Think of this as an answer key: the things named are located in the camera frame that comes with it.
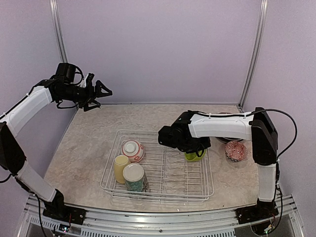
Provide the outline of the lime green bowl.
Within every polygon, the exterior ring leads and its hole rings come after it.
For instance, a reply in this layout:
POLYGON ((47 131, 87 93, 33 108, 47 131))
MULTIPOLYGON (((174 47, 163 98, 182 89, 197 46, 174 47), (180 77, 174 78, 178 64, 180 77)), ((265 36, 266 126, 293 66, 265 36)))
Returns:
POLYGON ((193 153, 184 153, 185 159, 189 162, 200 161, 204 158, 207 149, 199 150, 193 153))

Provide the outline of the large black round plate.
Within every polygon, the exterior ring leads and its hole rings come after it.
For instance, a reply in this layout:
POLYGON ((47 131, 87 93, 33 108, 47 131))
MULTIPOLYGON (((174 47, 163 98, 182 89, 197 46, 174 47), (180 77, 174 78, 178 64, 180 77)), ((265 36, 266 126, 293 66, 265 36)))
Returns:
POLYGON ((242 142, 243 139, 238 139, 238 138, 227 138, 227 137, 216 137, 217 140, 221 141, 222 143, 226 144, 231 141, 237 141, 237 142, 242 142))

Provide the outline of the blue white patterned bowl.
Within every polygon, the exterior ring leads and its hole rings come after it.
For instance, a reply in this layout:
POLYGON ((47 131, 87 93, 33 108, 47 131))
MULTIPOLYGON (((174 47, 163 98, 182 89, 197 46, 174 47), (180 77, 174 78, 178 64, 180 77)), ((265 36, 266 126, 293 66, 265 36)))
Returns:
POLYGON ((226 158, 233 162, 240 162, 247 158, 247 147, 238 141, 230 141, 225 145, 226 158))

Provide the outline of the white red patterned bowl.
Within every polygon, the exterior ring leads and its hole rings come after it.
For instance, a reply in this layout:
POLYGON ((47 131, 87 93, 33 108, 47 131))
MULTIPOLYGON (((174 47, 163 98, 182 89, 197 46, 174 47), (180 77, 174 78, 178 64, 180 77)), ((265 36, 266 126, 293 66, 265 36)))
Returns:
POLYGON ((128 140, 122 145, 121 153, 127 156, 131 163, 138 163, 145 155, 145 148, 139 141, 128 140))

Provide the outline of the teal patterned cup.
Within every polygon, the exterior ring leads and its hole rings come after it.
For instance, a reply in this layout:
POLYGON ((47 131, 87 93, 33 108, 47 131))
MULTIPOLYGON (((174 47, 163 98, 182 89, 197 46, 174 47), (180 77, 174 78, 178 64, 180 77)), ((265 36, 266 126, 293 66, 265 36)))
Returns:
POLYGON ((123 170, 123 177, 127 191, 150 192, 145 170, 140 164, 132 163, 127 165, 123 170))

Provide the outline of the pale yellow cup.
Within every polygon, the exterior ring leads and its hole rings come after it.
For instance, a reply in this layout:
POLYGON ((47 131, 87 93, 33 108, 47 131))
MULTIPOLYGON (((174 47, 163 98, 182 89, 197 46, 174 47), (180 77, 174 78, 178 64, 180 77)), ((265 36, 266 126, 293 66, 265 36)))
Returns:
POLYGON ((124 168, 130 164, 130 160, 125 155, 119 155, 115 157, 114 160, 114 176, 118 183, 125 184, 125 179, 123 177, 124 168))

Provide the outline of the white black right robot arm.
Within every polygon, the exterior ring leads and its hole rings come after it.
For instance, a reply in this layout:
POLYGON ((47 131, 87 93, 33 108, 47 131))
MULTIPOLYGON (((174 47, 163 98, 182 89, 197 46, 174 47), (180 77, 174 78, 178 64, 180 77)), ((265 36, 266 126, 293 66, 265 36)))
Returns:
POLYGON ((212 162, 212 199, 205 207, 222 209, 253 207, 252 214, 263 219, 279 196, 276 189, 277 164, 285 152, 278 146, 278 133, 271 116, 279 115, 290 123, 290 141, 297 138, 297 125, 289 114, 277 109, 256 108, 240 114, 183 112, 170 126, 158 132, 158 143, 181 152, 205 155, 212 162), (246 159, 232 162, 225 155, 219 138, 238 138, 248 148, 246 159))

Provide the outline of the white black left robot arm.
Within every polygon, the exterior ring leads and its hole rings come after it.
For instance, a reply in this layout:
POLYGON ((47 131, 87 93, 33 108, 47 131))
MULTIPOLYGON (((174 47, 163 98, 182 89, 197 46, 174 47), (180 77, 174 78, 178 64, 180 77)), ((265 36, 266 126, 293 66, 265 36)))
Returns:
POLYGON ((69 208, 63 204, 62 194, 43 178, 43 172, 33 168, 27 155, 35 154, 26 146, 45 145, 49 139, 40 133, 35 123, 40 119, 49 122, 44 112, 51 104, 59 110, 83 109, 85 112, 100 108, 99 98, 112 96, 113 92, 94 74, 84 75, 82 70, 70 63, 60 63, 56 72, 31 87, 24 97, 0 116, 0 166, 45 203, 50 212, 63 220, 69 208))

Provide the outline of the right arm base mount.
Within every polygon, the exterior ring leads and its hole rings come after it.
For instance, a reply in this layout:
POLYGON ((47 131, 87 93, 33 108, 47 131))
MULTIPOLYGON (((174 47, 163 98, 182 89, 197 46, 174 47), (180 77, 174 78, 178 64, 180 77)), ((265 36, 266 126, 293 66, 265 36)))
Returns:
POLYGON ((239 224, 256 222, 277 216, 279 214, 275 201, 264 202, 257 199, 255 205, 236 209, 236 216, 239 224))

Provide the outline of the aluminium frame post left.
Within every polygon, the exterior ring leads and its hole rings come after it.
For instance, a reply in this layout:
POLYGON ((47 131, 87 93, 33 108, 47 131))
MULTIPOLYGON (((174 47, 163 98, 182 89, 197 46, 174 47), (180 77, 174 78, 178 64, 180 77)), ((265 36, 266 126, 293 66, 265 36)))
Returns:
POLYGON ((57 0, 49 0, 49 6, 60 60, 63 63, 68 63, 68 56, 66 53, 65 43, 62 34, 57 0))

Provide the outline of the aluminium frame post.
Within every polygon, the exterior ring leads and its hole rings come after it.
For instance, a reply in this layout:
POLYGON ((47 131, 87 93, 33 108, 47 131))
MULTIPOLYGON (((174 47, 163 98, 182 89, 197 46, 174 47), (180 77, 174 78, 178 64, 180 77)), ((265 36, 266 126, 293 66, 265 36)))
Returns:
POLYGON ((65 43, 62 34, 57 0, 49 0, 49 6, 60 60, 63 63, 68 63, 68 56, 66 53, 65 43))
POLYGON ((256 29, 254 46, 253 46, 252 54, 250 58, 250 64, 249 64, 248 71, 246 74, 246 80, 245 80, 245 84, 241 93, 241 98, 238 103, 238 106, 241 111, 243 111, 243 108, 245 106, 245 103, 250 91, 251 83, 254 77, 256 64, 257 64, 259 54, 260 54, 262 37, 264 34, 265 22, 266 22, 267 11, 268 11, 268 2, 269 2, 268 0, 262 0, 261 5, 260 5, 258 24, 257 24, 257 29, 256 29))

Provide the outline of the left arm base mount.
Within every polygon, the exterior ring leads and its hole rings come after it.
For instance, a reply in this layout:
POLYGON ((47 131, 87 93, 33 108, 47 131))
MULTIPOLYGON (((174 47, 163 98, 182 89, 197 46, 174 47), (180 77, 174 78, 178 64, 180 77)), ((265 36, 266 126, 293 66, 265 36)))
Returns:
POLYGON ((44 201, 43 203, 45 217, 70 224, 83 225, 87 211, 83 208, 65 205, 62 193, 56 193, 52 202, 44 201))

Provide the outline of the aluminium front rail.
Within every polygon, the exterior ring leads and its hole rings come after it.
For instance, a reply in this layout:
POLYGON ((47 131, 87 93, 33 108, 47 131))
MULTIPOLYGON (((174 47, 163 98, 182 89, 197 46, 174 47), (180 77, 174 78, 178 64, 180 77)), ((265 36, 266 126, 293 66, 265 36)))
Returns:
POLYGON ((16 237, 304 237, 291 196, 277 198, 279 215, 240 224, 234 208, 209 211, 146 213, 84 207, 82 224, 43 215, 43 204, 29 197, 16 237))

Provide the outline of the aluminium frame post right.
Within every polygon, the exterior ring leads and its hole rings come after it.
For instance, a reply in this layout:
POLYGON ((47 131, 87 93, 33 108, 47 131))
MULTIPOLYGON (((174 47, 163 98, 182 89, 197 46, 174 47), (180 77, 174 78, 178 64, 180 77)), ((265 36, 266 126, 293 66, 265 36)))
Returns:
POLYGON ((262 37, 264 34, 265 22, 266 22, 267 11, 268 11, 268 2, 269 2, 268 0, 262 0, 261 5, 260 5, 258 24, 257 24, 257 29, 256 29, 254 46, 253 46, 252 54, 250 58, 250 64, 249 64, 248 71, 246 74, 246 80, 245 80, 245 84, 241 93, 241 98, 238 103, 238 106, 241 111, 243 111, 243 108, 245 106, 245 103, 250 91, 251 83, 254 77, 256 64, 257 64, 259 54, 260 54, 262 37))

